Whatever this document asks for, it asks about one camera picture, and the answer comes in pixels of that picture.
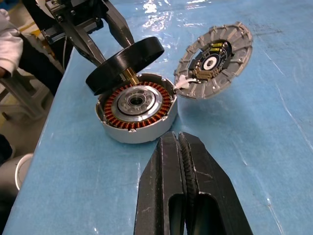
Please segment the grey rounded cylinder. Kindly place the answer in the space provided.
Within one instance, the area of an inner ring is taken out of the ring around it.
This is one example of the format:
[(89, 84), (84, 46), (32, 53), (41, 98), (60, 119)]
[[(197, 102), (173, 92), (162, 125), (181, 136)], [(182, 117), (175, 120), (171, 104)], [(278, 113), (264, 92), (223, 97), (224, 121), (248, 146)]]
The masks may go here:
[(16, 196), (22, 187), (33, 153), (15, 157), (0, 166), (0, 195)]

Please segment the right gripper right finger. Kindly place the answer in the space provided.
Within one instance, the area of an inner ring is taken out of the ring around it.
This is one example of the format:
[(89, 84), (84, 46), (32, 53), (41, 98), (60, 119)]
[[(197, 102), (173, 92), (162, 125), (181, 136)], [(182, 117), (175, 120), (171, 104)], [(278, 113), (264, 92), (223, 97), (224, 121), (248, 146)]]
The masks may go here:
[(253, 235), (230, 178), (203, 142), (185, 132), (178, 141), (187, 187), (187, 234)]

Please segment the person in white top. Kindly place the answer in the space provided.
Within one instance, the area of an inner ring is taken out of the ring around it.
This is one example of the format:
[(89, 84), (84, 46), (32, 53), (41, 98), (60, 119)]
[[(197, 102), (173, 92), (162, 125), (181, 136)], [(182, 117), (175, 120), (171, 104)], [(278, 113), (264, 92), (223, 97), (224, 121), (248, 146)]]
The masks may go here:
[(0, 9), (0, 78), (10, 78), (20, 68), (34, 75), (52, 93), (57, 93), (63, 74), (38, 51)]

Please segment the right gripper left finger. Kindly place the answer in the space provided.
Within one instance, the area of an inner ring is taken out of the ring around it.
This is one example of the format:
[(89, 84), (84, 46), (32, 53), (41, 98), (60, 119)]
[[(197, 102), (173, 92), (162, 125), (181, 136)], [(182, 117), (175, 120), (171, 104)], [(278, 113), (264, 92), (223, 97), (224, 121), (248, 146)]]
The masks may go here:
[(194, 196), (190, 150), (182, 134), (158, 140), (139, 180), (134, 235), (184, 235)]

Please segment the black spoked rotor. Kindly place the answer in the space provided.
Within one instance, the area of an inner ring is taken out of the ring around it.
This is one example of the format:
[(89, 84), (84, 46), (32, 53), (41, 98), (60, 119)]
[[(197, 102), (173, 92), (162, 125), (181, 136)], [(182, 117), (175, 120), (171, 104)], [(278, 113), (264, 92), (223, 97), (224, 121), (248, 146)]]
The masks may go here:
[(126, 69), (140, 72), (159, 58), (164, 48), (157, 37), (140, 40), (113, 55), (98, 66), (86, 79), (94, 95), (103, 94), (123, 83), (121, 74)]

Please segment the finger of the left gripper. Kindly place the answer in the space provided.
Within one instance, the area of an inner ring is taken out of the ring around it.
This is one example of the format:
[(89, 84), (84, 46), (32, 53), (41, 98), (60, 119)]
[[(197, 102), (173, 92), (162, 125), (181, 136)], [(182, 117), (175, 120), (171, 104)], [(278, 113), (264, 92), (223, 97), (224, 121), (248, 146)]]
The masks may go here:
[(99, 18), (91, 18), (75, 25), (70, 15), (59, 15), (57, 21), (67, 38), (84, 58), (97, 67), (105, 62), (102, 52), (89, 36), (90, 33), (103, 27)]
[(104, 19), (109, 26), (111, 35), (122, 47), (134, 44), (134, 38), (124, 17), (109, 0), (102, 0), (102, 3), (107, 8)]

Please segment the grey motor housing copper windings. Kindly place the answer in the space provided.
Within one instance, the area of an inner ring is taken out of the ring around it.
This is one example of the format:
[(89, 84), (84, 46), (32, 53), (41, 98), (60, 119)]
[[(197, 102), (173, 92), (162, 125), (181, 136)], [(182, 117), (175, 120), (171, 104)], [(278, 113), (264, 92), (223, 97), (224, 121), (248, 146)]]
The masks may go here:
[(125, 82), (99, 96), (96, 114), (106, 133), (121, 143), (154, 141), (170, 130), (178, 113), (173, 83), (143, 73), (139, 84)]

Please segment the grey metal frame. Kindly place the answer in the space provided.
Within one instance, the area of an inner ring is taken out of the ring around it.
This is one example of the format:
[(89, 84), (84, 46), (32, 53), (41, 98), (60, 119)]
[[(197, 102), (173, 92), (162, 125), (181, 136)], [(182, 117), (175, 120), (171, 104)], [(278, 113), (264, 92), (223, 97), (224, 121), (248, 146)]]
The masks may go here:
[[(32, 86), (31, 80), (35, 80), (39, 85), (33, 93), (26, 89), (27, 86)], [(6, 120), (9, 119), (9, 114), (13, 113), (22, 113), (33, 120), (40, 119), (46, 114), (43, 102), (50, 91), (35, 77), (23, 76), (16, 71), (11, 78), (1, 78), (0, 84), (17, 101), (16, 104), (1, 104), (4, 96), (0, 95), (0, 115), (3, 115)]]

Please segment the grey finned motor lid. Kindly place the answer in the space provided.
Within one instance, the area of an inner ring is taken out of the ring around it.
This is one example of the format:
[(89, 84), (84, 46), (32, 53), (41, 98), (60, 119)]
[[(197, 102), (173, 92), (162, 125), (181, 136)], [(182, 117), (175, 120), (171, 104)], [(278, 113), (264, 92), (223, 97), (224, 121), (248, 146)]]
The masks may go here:
[(191, 99), (221, 93), (247, 66), (252, 43), (253, 36), (242, 22), (211, 27), (185, 50), (174, 71), (173, 90)]

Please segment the blue plastic table cover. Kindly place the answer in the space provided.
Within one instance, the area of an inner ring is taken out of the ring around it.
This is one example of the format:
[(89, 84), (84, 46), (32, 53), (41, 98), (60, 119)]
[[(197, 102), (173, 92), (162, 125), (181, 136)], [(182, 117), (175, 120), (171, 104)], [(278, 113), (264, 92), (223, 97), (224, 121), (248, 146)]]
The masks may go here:
[[(230, 177), (254, 235), (313, 235), (313, 0), (112, 0), (136, 41), (165, 51), (146, 72), (174, 79), (210, 27), (253, 35), (243, 72), (210, 99), (178, 98), (174, 132), (200, 138)], [(110, 138), (73, 51), (3, 235), (133, 235), (139, 178), (156, 142)]]

